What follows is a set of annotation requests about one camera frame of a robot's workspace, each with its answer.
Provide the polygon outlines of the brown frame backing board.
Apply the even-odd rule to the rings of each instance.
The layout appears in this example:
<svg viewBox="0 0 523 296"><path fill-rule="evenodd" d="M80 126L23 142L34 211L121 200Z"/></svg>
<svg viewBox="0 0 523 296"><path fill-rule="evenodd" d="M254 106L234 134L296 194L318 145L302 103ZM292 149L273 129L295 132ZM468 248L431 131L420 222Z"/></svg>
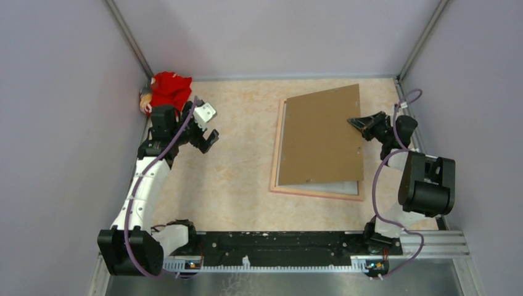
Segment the brown frame backing board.
<svg viewBox="0 0 523 296"><path fill-rule="evenodd" d="M358 84L285 101L278 183L362 181L363 138L349 122L359 118Z"/></svg>

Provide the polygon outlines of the seascape photo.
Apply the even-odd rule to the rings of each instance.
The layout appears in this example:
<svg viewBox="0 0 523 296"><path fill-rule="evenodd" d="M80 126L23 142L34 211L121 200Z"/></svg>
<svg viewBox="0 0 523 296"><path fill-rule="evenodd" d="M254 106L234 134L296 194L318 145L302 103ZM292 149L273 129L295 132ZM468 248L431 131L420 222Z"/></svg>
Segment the seascape photo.
<svg viewBox="0 0 523 296"><path fill-rule="evenodd" d="M277 185L277 188L297 189L311 192L325 192L332 194L358 195L358 181L343 181L337 183L302 183L291 185Z"/></svg>

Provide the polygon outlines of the pink wooden picture frame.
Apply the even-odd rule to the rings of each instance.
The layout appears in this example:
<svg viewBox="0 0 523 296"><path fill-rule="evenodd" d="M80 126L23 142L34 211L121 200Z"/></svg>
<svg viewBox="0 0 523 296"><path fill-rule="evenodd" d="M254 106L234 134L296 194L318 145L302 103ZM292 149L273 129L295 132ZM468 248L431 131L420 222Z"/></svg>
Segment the pink wooden picture frame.
<svg viewBox="0 0 523 296"><path fill-rule="evenodd" d="M271 174L268 190L275 194L297 195L302 197L315 197L321 199L346 200L362 202L364 201L364 184L362 181L356 182L356 194L326 192L320 190L306 190L278 186L280 153L282 146L282 135L284 131L284 116L286 113L286 101L279 103L278 121L276 125L276 137L274 140L273 158L271 161Z"/></svg>

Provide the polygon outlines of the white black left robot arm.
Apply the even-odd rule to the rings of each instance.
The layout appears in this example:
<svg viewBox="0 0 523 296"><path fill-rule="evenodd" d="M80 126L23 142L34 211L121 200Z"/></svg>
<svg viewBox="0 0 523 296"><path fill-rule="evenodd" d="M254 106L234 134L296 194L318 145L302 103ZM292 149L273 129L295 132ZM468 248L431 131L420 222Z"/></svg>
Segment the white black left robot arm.
<svg viewBox="0 0 523 296"><path fill-rule="evenodd" d="M179 148L190 144L206 154L217 142L219 132L205 135L207 125L217 116L212 104L196 97L182 110L160 105L150 110L150 127L138 148L134 175L124 204L109 229L100 230L97 244L113 276L164 274L164 261L177 250L190 255L202 247L196 228L189 220L153 226L152 216Z"/></svg>

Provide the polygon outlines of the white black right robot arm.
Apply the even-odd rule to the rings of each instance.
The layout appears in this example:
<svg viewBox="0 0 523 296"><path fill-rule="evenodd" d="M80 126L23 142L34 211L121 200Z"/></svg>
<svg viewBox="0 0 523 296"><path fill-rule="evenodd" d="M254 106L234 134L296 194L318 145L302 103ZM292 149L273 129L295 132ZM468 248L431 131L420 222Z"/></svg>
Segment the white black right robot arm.
<svg viewBox="0 0 523 296"><path fill-rule="evenodd" d="M378 254L394 246L405 227L451 212L455 203L456 162L408 148L418 127L414 118L378 112L347 121L366 141L377 139L382 145L383 165L402 173L397 202L365 225L361 244L366 252Z"/></svg>

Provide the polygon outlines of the red crumpled cloth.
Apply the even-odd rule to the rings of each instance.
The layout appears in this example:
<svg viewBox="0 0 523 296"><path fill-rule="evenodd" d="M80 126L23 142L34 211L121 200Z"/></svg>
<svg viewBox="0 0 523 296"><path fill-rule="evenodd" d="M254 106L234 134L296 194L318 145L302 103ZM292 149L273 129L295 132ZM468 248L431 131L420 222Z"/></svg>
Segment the red crumpled cloth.
<svg viewBox="0 0 523 296"><path fill-rule="evenodd" d="M139 109L149 116L154 107L172 105L182 111L192 89L192 77L176 72L160 72L154 75L139 92Z"/></svg>

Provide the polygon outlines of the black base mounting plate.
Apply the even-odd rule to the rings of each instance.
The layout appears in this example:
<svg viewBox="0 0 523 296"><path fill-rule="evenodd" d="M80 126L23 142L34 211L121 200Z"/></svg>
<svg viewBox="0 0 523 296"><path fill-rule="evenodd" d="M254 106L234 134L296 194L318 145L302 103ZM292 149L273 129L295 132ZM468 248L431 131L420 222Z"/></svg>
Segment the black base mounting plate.
<svg viewBox="0 0 523 296"><path fill-rule="evenodd" d="M352 256L401 255L401 243L372 246L361 231L208 231L190 236L172 252L192 256L205 267L239 266L247 257L254 267L348 266Z"/></svg>

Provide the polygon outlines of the aluminium front rail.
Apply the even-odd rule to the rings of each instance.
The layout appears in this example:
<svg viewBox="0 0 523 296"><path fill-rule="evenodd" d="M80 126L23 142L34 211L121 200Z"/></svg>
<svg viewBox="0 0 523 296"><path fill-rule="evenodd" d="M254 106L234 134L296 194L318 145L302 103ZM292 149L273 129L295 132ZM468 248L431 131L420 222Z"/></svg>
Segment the aluminium front rail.
<svg viewBox="0 0 523 296"><path fill-rule="evenodd" d="M110 231L89 295L483 295L461 231L403 233L368 244L360 231L207 231L167 252L157 234Z"/></svg>

